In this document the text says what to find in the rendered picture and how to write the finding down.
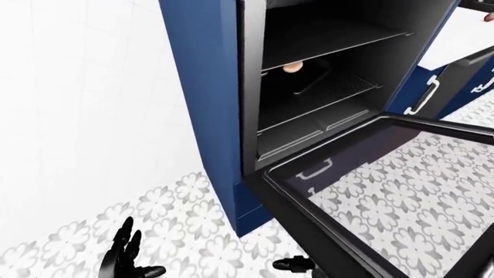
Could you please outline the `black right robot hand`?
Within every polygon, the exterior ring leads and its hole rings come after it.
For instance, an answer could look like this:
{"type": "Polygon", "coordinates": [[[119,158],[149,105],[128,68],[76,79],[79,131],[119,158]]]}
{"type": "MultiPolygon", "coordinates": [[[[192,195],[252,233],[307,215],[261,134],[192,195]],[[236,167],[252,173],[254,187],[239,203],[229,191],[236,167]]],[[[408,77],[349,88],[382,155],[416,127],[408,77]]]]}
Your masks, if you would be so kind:
{"type": "Polygon", "coordinates": [[[328,278],[327,275],[312,261],[304,256],[293,256],[292,258],[278,259],[272,263],[276,270],[290,271],[291,273],[307,273],[311,278],[328,278]]]}

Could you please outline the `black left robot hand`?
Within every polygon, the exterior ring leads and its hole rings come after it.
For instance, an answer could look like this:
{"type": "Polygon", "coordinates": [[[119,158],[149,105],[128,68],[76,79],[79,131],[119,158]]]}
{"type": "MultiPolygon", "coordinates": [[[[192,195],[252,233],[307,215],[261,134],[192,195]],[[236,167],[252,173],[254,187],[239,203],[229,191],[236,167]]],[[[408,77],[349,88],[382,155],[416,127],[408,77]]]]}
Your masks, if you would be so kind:
{"type": "Polygon", "coordinates": [[[133,217],[127,217],[117,230],[113,244],[100,264],[97,278],[160,278],[167,272],[164,266],[135,266],[142,233],[140,230],[132,232],[133,226],[133,217]]]}

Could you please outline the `black glass oven door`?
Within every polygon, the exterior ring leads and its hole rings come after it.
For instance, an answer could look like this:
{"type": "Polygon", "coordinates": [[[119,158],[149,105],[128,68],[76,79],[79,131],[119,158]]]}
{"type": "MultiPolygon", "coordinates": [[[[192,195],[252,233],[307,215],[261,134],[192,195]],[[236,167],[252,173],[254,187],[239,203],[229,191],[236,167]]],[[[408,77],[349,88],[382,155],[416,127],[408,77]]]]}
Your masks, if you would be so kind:
{"type": "Polygon", "coordinates": [[[265,166],[247,185],[328,278],[494,278],[494,129],[381,114],[265,166]],[[303,196],[267,177],[389,127],[418,134],[303,196]]]}

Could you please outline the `oven floor heating element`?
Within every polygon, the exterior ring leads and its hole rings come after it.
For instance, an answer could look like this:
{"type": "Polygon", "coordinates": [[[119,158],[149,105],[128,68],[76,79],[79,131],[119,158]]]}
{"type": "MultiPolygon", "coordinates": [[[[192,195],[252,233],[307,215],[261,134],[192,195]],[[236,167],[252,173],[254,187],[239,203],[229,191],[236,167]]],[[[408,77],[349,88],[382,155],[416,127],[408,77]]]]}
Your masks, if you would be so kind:
{"type": "Polygon", "coordinates": [[[329,125],[329,126],[326,128],[326,131],[329,131],[329,130],[331,130],[331,129],[334,129],[334,128],[336,128],[336,127],[339,127],[340,125],[345,124],[346,122],[350,122],[350,121],[352,121],[352,120],[355,120],[355,119],[357,119],[358,117],[361,117],[362,115],[365,115],[365,114],[367,114],[367,113],[369,113],[369,112],[370,112],[369,110],[362,110],[362,111],[361,111],[361,112],[359,112],[359,113],[356,113],[356,114],[351,115],[351,116],[349,116],[349,117],[346,117],[346,118],[344,118],[344,119],[342,119],[342,120],[339,120],[339,121],[338,121],[338,122],[336,122],[335,124],[331,124],[331,125],[329,125]]]}
{"type": "Polygon", "coordinates": [[[288,150],[291,147],[295,147],[296,145],[300,145],[301,143],[308,141],[309,139],[314,138],[316,136],[319,136],[320,134],[323,134],[323,131],[321,131],[321,130],[314,131],[311,134],[307,134],[306,136],[299,137],[296,140],[290,141],[289,143],[286,143],[284,145],[280,145],[278,147],[272,147],[267,152],[259,152],[258,161],[262,161],[264,159],[267,159],[268,157],[272,157],[275,154],[279,154],[280,152],[288,150]]]}

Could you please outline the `tall blue oven cabinet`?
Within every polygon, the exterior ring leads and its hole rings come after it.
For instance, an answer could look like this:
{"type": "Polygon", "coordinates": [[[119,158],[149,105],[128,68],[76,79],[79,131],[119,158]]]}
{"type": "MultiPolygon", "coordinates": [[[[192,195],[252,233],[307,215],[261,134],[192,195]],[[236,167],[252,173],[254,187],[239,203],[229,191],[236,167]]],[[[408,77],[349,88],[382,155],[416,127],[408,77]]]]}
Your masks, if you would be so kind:
{"type": "Polygon", "coordinates": [[[272,216],[242,182],[242,0],[158,0],[201,162],[227,220],[245,236],[272,216]]]}

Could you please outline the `blue base cabinet door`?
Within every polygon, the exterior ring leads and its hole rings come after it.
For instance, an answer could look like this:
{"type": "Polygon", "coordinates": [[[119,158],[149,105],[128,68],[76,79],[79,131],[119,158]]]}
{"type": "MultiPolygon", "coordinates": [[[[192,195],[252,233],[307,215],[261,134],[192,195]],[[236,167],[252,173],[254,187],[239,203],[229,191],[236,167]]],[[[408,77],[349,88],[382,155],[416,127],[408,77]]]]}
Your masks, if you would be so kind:
{"type": "Polygon", "coordinates": [[[402,85],[401,89],[396,92],[386,111],[403,114],[406,108],[415,106],[422,94],[424,94],[428,88],[428,85],[426,85],[427,81],[431,76],[435,75],[438,77],[441,85],[434,96],[416,116],[431,119],[436,118],[439,111],[445,106],[445,99],[447,99],[445,90],[446,82],[442,80],[445,77],[443,73],[446,69],[448,69],[448,66],[429,71],[420,66],[416,66],[413,73],[408,77],[404,85],[402,85]]]}

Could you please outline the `black built-in oven body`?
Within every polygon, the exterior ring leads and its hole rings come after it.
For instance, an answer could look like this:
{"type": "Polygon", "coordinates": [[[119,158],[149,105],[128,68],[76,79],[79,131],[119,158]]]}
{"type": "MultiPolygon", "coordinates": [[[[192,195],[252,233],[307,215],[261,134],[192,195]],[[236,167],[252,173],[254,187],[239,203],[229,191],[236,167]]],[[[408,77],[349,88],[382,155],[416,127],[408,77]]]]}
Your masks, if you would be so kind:
{"type": "Polygon", "coordinates": [[[250,175],[385,111],[457,6],[458,0],[242,0],[242,4],[239,20],[241,159],[242,174],[250,175]],[[294,32],[357,26],[413,34],[300,62],[325,60],[332,66],[329,73],[355,73],[381,87],[259,134],[262,82],[279,81],[293,85],[294,81],[294,73],[286,73],[283,66],[262,71],[265,39],[294,32]],[[326,131],[329,125],[362,110],[370,112],[326,131]],[[323,134],[258,161],[259,152],[267,152],[272,147],[318,130],[323,131],[323,134]]]}

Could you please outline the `flat black oven shelf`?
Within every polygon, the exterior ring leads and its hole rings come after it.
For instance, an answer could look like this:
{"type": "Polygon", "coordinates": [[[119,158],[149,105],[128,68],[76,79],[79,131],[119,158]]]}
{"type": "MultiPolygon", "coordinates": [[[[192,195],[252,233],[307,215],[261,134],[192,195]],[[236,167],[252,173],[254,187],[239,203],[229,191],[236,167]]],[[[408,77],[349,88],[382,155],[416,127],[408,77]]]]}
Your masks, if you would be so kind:
{"type": "Polygon", "coordinates": [[[272,36],[264,42],[262,71],[411,34],[413,33],[357,26],[272,36]]]}

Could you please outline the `blue drawer front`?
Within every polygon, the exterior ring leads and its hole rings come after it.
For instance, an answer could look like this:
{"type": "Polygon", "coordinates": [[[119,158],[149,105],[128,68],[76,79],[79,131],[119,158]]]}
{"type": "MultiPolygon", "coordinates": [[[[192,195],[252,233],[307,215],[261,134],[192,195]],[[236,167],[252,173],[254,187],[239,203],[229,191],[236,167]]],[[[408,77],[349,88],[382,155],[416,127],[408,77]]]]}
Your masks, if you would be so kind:
{"type": "Polygon", "coordinates": [[[402,127],[389,127],[352,141],[344,137],[288,161],[272,169],[266,175],[274,182],[281,182],[292,187],[303,196],[315,195],[356,168],[371,164],[396,150],[417,134],[417,131],[402,127]],[[321,175],[310,180],[301,180],[296,177],[300,172],[310,175],[318,171],[325,166],[323,161],[327,158],[331,158],[333,166],[321,175]]]}

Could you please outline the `black baking tray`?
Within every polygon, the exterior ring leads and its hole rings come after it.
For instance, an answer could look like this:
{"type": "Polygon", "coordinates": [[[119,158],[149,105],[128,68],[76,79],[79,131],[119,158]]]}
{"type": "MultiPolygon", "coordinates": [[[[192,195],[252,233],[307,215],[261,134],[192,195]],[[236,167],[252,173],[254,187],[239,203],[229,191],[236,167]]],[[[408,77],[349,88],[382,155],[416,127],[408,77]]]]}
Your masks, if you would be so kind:
{"type": "Polygon", "coordinates": [[[300,71],[294,73],[291,87],[292,94],[301,94],[311,87],[317,80],[323,78],[332,69],[331,63],[325,60],[305,62],[300,71]]]}

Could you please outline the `blue cabinet drawer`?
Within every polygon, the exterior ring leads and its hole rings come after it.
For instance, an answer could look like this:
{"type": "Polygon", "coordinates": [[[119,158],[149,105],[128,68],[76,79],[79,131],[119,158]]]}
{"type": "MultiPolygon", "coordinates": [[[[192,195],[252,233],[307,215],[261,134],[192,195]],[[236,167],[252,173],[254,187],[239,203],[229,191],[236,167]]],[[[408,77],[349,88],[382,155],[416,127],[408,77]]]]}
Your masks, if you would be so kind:
{"type": "Polygon", "coordinates": [[[474,99],[477,99],[484,93],[487,93],[489,90],[494,89],[493,84],[490,88],[480,93],[470,93],[474,87],[477,87],[479,84],[485,83],[489,80],[490,72],[493,68],[494,57],[490,58],[489,61],[474,76],[472,76],[466,85],[464,85],[464,87],[458,92],[458,94],[451,101],[448,112],[451,113],[452,111],[465,106],[467,103],[470,103],[474,99]]]}

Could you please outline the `white countertop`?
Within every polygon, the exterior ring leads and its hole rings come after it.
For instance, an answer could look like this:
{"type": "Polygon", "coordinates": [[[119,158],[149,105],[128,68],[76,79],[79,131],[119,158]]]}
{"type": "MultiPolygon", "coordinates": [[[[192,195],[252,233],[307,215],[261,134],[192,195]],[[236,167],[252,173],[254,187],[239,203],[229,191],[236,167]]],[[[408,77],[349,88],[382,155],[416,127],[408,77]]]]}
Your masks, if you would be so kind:
{"type": "Polygon", "coordinates": [[[418,66],[433,71],[494,46],[494,20],[486,22],[486,15],[469,8],[455,8],[418,66]]]}

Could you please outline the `black countertop appliance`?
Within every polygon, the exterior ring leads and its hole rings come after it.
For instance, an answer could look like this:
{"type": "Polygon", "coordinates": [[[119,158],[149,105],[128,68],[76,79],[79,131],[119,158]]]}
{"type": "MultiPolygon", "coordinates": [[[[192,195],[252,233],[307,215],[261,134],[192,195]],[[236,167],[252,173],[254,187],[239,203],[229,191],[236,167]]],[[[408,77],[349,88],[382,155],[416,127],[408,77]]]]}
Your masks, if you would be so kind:
{"type": "Polygon", "coordinates": [[[475,11],[494,13],[494,0],[461,0],[459,6],[475,11]]]}

